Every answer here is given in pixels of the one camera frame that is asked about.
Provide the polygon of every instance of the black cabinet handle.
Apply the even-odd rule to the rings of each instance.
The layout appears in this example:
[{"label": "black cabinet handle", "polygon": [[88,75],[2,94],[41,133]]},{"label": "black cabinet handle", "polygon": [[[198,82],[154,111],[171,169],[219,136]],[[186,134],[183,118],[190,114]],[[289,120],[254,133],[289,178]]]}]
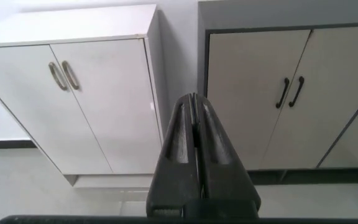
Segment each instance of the black cabinet handle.
[{"label": "black cabinet handle", "polygon": [[279,109],[281,107],[281,104],[283,103],[285,93],[287,92],[288,86],[290,84],[290,80],[288,78],[284,79],[285,87],[283,91],[283,95],[281,96],[280,102],[276,103],[276,108]]},{"label": "black cabinet handle", "polygon": [[299,92],[301,91],[304,82],[305,82],[305,78],[299,77],[299,87],[298,87],[298,91],[296,91],[296,95],[295,95],[295,98],[293,99],[293,101],[291,101],[291,102],[288,104],[288,105],[290,105],[290,107],[293,107],[293,105],[295,105],[296,99],[298,99]]}]

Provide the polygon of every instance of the tile floor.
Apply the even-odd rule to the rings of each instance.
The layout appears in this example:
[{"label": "tile floor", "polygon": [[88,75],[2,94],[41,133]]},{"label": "tile floor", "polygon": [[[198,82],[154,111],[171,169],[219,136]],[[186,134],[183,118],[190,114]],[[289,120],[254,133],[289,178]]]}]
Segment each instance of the tile floor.
[{"label": "tile floor", "polygon": [[[358,218],[358,184],[257,186],[261,217]],[[145,216],[147,192],[74,189],[37,149],[0,149],[0,219],[8,215]]]}]

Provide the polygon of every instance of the cabinet top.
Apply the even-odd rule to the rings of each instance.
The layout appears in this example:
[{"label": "cabinet top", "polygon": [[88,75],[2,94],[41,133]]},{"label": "cabinet top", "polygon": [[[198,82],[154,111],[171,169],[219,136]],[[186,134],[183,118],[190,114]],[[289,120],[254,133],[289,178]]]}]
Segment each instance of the cabinet top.
[{"label": "cabinet top", "polygon": [[0,47],[147,36],[156,5],[25,12],[0,22]]}]

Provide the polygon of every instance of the gray floor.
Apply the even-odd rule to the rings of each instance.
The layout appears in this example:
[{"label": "gray floor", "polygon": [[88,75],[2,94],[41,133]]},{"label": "gray floor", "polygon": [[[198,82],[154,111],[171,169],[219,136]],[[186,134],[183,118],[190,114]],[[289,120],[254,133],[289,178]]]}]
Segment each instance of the gray floor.
[{"label": "gray floor", "polygon": [[[257,186],[261,217],[358,218],[358,184]],[[0,149],[0,219],[7,215],[145,216],[147,192],[74,189],[37,149]]]}]

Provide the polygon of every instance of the metal cabinet handle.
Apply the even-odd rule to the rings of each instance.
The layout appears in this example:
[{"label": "metal cabinet handle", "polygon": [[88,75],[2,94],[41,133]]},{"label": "metal cabinet handle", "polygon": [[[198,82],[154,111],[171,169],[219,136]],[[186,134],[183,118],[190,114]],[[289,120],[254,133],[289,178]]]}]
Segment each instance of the metal cabinet handle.
[{"label": "metal cabinet handle", "polygon": [[73,89],[75,89],[75,90],[79,89],[80,87],[77,84],[75,84],[75,82],[73,81],[73,78],[71,77],[70,71],[72,72],[73,70],[70,68],[70,65],[68,64],[68,62],[63,61],[62,62],[62,67],[63,67],[63,70],[65,71],[65,75],[66,75],[66,77],[68,79],[68,82],[73,87]]},{"label": "metal cabinet handle", "polygon": [[296,103],[296,99],[298,99],[298,95],[303,87],[303,84],[305,82],[305,78],[303,77],[299,77],[299,87],[298,87],[298,91],[296,91],[296,95],[295,95],[295,98],[288,104],[290,105],[290,107],[293,107]]},{"label": "metal cabinet handle", "polygon": [[57,83],[57,85],[62,89],[62,90],[67,90],[67,86],[63,86],[62,83],[60,83],[60,80],[57,78],[56,75],[56,65],[53,62],[49,63],[49,69],[50,69],[50,73],[52,74],[53,79],[55,80],[55,82]]},{"label": "metal cabinet handle", "polygon": [[281,107],[281,104],[283,103],[285,93],[287,92],[288,86],[290,84],[290,80],[288,78],[284,79],[285,87],[283,91],[283,95],[281,96],[280,102],[276,103],[276,108],[279,109]]}]

